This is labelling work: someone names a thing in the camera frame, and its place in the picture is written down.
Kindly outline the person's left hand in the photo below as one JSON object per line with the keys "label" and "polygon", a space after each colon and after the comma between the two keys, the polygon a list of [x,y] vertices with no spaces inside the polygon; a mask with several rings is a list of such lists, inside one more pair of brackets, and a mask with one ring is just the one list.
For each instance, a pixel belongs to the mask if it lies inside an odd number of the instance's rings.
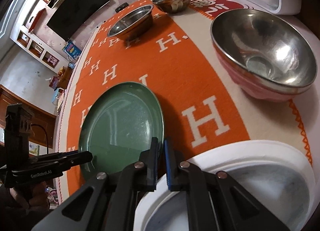
{"label": "person's left hand", "polygon": [[22,194],[16,188],[10,188],[9,191],[14,200],[24,209],[46,213],[50,208],[46,187],[46,182],[41,182],[28,189],[26,194]]}

